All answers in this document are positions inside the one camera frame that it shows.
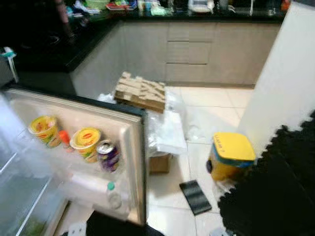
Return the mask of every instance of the kitchen cabinet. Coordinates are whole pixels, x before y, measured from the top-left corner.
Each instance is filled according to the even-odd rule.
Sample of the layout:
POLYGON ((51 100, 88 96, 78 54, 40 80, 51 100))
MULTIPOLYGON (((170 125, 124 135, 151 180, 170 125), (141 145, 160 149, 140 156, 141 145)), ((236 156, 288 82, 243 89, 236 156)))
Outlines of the kitchen cabinet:
POLYGON ((167 63, 207 64, 209 43, 168 42, 167 63))
POLYGON ((279 32, 279 25, 256 24, 250 32, 244 85, 255 85, 279 32))
POLYGON ((218 23, 208 64, 209 83, 243 83, 252 30, 252 24, 218 23))
POLYGON ((208 82, 255 85, 279 28, 268 24, 218 23, 208 82))
POLYGON ((167 30, 168 23, 125 23, 125 71, 146 80, 165 82, 167 30))
POLYGON ((211 22, 171 22, 167 40, 189 42, 211 42, 216 23, 211 22))
POLYGON ((207 65, 198 64, 167 64, 166 82, 204 83, 207 65))
POLYGON ((71 72, 77 95, 97 99, 100 93, 111 93, 115 89, 119 77, 126 70, 121 40, 122 25, 118 24, 71 72))

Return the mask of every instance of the yellow cup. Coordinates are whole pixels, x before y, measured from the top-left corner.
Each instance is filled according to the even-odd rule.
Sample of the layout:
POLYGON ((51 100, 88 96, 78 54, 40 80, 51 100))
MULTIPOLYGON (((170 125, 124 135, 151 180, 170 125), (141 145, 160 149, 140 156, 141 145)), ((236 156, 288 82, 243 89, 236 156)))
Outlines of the yellow cup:
POLYGON ((61 142, 55 117, 41 116, 36 118, 29 125, 29 132, 49 148, 54 148, 61 142))
POLYGON ((71 138, 70 145, 78 150, 84 160, 89 163, 97 161, 96 145, 100 139, 100 131, 95 128, 78 130, 71 138))

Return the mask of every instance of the small bottle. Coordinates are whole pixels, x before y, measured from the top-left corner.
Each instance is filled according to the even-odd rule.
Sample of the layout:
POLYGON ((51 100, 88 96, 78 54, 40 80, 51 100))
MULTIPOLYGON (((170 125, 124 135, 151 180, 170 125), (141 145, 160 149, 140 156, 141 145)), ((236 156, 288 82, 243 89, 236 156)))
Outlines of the small bottle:
POLYGON ((65 130, 59 131, 59 137, 63 142, 63 148, 65 149, 66 152, 73 152, 74 149, 73 147, 70 146, 70 138, 65 130))
POLYGON ((107 199, 112 209, 118 209, 122 205, 122 198, 120 194, 115 190, 114 182, 107 184, 107 199))

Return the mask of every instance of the open refrigerator door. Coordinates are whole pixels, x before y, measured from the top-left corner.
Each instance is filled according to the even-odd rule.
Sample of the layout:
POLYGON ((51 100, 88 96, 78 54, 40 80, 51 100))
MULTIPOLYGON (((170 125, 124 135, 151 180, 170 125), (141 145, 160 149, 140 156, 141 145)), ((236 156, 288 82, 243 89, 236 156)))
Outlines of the open refrigerator door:
POLYGON ((53 182, 64 199, 121 220, 139 225, 146 223, 147 165, 143 137, 145 113, 142 110, 80 97, 65 99, 14 88, 5 90, 3 94, 3 107, 14 116, 4 121, 6 125, 2 135, 13 149, 21 153, 19 156, 28 162, 31 172, 40 169, 47 181, 39 182, 39 186, 47 189, 49 185, 46 184, 53 182), (120 151, 118 169, 108 173, 99 163, 87 163, 77 152, 67 153, 62 145, 47 148, 27 130, 27 126, 39 116, 54 116, 59 129, 66 130, 69 135, 83 127, 98 129, 102 133, 101 138, 110 139, 120 151), (38 168, 39 163, 47 168, 38 168), (109 182, 115 183, 115 189, 121 196, 122 204, 116 209, 108 202, 109 182))

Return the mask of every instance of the black countertop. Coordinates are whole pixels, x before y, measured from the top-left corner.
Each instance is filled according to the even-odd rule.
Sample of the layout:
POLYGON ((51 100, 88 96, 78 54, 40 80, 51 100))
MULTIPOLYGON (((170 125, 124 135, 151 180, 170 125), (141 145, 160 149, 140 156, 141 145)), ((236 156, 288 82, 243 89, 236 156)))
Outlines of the black countertop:
POLYGON ((37 51, 17 51, 15 58, 18 71, 46 71, 69 73, 86 58, 93 48, 106 36, 119 21, 201 21, 201 22, 247 22, 280 24, 284 13, 269 16, 267 11, 254 11, 252 16, 248 10, 239 10, 236 14, 196 14, 190 11, 174 13, 169 16, 152 16, 149 12, 112 13, 103 11, 91 17, 88 27, 76 35, 71 45, 60 43, 51 48, 37 51))

